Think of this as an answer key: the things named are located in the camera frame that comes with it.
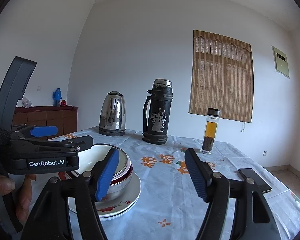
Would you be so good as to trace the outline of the left hand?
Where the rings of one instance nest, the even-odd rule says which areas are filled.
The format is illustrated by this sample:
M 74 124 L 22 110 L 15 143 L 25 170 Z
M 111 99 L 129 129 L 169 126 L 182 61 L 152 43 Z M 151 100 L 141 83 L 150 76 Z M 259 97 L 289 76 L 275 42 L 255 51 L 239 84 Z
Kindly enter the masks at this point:
M 16 207 L 16 215 L 20 222 L 25 222 L 29 216 L 29 207 L 32 200 L 32 181 L 36 181 L 36 175 L 27 174 L 22 186 L 18 190 L 18 204 Z M 0 196 L 11 193 L 14 189 L 15 182 L 11 178 L 0 175 Z

